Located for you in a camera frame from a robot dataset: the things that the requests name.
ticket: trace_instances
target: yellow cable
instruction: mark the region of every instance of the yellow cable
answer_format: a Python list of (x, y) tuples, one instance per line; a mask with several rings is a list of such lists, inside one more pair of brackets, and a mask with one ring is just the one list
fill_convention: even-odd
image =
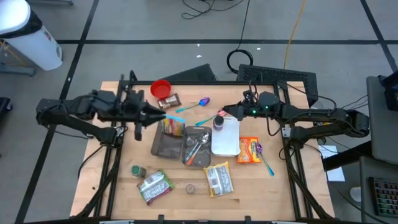
[(19, 63), (21, 63), (21, 65), (22, 65), (23, 67), (25, 67), (25, 63), (24, 63), (12, 50), (8, 49), (8, 47), (6, 47), (6, 46), (4, 45), (4, 41), (0, 41), (0, 44), (2, 45), (3, 49), (4, 49), (4, 50), (7, 50), (8, 52), (10, 52), (10, 53), (12, 54), (12, 56), (14, 56), (14, 57), (19, 61)]
[(301, 4), (300, 13), (298, 14), (298, 18), (297, 18), (296, 24), (294, 24), (294, 28), (293, 28), (292, 35), (290, 36), (289, 43), (287, 44), (287, 47), (286, 47), (284, 69), (285, 69), (285, 67), (286, 67), (287, 57), (289, 56), (289, 47), (290, 47), (290, 43), (292, 42), (292, 39), (293, 39), (293, 37), (294, 37), (294, 33), (296, 32), (297, 25), (298, 25), (299, 22), (300, 22), (301, 15), (303, 14), (304, 7), (305, 7), (305, 2), (306, 2), (306, 1), (307, 1), (307, 0), (303, 0), (303, 3)]

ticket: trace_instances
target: table leg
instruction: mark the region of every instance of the table leg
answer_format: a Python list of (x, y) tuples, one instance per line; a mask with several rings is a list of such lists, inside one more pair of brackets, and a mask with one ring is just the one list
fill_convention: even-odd
[(354, 148), (348, 149), (347, 151), (322, 160), (323, 168), (325, 171), (333, 170), (341, 166), (357, 162), (361, 156), (373, 157), (372, 141), (362, 143)]

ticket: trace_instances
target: silver spoon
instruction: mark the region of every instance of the silver spoon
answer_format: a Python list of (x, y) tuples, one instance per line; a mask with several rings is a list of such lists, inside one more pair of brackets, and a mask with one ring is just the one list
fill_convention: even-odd
[(206, 144), (206, 143), (208, 143), (208, 141), (210, 140), (210, 133), (203, 133), (203, 134), (201, 134), (201, 138), (200, 138), (200, 142), (198, 142), (196, 145), (195, 145), (195, 147), (193, 147), (193, 149), (191, 150), (191, 152), (188, 154), (188, 156), (187, 156), (187, 158), (185, 158), (185, 163), (187, 164), (187, 165), (190, 165), (192, 162), (190, 162), (189, 164), (187, 163), (190, 159), (191, 159), (191, 157), (193, 158), (195, 155), (196, 155), (196, 153), (199, 151), (199, 149), (200, 149), (200, 146), (202, 145), (202, 144)]

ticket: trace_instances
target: green can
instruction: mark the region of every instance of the green can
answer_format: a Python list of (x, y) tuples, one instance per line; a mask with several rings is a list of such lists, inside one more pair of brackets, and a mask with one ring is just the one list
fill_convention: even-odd
[(134, 177), (145, 178), (146, 173), (147, 173), (147, 171), (146, 171), (144, 168), (142, 168), (141, 166), (134, 165), (134, 166), (131, 168), (131, 174), (132, 174)]

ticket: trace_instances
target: gray floor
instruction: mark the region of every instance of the gray floor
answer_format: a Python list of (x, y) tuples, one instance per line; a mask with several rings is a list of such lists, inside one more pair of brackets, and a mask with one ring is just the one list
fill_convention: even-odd
[[(167, 40), (238, 39), (246, 1), (225, 12), (211, 12), (194, 20), (183, 20), (189, 12), (181, 0), (99, 0), (88, 40)], [(58, 40), (79, 40), (94, 0), (75, 0), (74, 6), (31, 1), (33, 10)], [(187, 0), (197, 5), (200, 2)], [(393, 16), (398, 2), (367, 0), (386, 40), (398, 39)], [(215, 7), (231, 3), (217, 1)], [(299, 13), (298, 0), (252, 0), (244, 33), (245, 39), (288, 39)], [(295, 39), (301, 40), (377, 40), (359, 0), (308, 0)], [(254, 56), (254, 64), (282, 68), (284, 44), (243, 44)], [(12, 98), (14, 110), (0, 128), (0, 223), (13, 223), (39, 156), (46, 130), (35, 121), (35, 107), (41, 98), (58, 98), (75, 56), (77, 44), (63, 44), (64, 63), (51, 72), (38, 69), (35, 77), (0, 74), (0, 96)], [(236, 44), (86, 44), (83, 46), (68, 98), (98, 89), (104, 80), (118, 80), (121, 73), (133, 69), (139, 80), (156, 80), (209, 63), (220, 80), (235, 80), (225, 63)], [(398, 57), (398, 45), (389, 45)], [(1, 56), (12, 60), (11, 56)], [(234, 55), (232, 63), (248, 63)], [(287, 68), (315, 72), (320, 95), (343, 106), (366, 94), (365, 78), (389, 75), (392, 70), (379, 44), (371, 45), (292, 45)], [(324, 107), (331, 104), (320, 100)], [(366, 107), (361, 111), (368, 113)], [(72, 130), (62, 129), (68, 133)], [(337, 136), (353, 147), (366, 139)], [(42, 175), (26, 222), (68, 218), (76, 187), (77, 168), (86, 142), (56, 135), (51, 143)], [(338, 146), (339, 151), (346, 150)], [(357, 164), (343, 168), (346, 182), (335, 186), (344, 194), (359, 185)], [(331, 189), (336, 216), (360, 221), (360, 214)]]

